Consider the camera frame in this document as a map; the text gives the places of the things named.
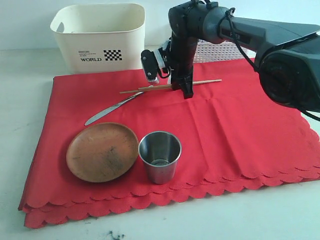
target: white wall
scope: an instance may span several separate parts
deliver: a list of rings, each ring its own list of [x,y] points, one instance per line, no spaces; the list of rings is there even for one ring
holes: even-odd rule
[[[138,3],[146,10],[146,45],[168,37],[168,9],[187,0],[0,0],[0,50],[57,48],[49,28],[60,9],[73,4]],[[221,0],[235,16],[320,25],[318,0]]]

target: wooden chopstick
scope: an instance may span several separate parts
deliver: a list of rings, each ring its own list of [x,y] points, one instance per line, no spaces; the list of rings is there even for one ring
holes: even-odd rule
[[[199,84],[208,84],[208,83],[214,83],[214,82],[221,82],[222,79],[216,79],[216,80],[203,80],[203,81],[194,81],[192,85],[199,85]],[[155,86],[144,86],[139,87],[137,90],[130,90],[130,91],[121,91],[121,94],[131,94],[131,93],[138,93],[138,92],[148,92],[148,91],[154,91],[154,90],[162,90],[162,89],[170,89],[171,84],[165,84],[165,85],[155,85]]]

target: metal cup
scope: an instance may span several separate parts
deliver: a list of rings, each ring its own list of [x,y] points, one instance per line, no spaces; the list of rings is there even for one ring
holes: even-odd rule
[[[165,184],[175,175],[181,155],[181,143],[170,132],[153,131],[145,135],[138,146],[148,178],[155,184]]]

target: robotic arm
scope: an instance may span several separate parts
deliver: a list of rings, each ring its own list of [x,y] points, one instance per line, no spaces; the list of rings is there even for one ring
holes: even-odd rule
[[[193,97],[193,61],[199,39],[236,44],[259,74],[266,95],[275,103],[320,113],[320,26],[233,16],[235,9],[210,0],[191,0],[172,7],[168,18],[172,35],[163,46],[141,53],[148,82],[170,77],[172,89]],[[256,52],[254,62],[241,47]]]

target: brown wooden plate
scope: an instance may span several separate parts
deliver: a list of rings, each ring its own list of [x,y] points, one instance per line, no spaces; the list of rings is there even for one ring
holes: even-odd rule
[[[70,171],[79,179],[102,183],[126,173],[138,157],[138,138],[128,127],[105,122],[81,131],[66,153]]]

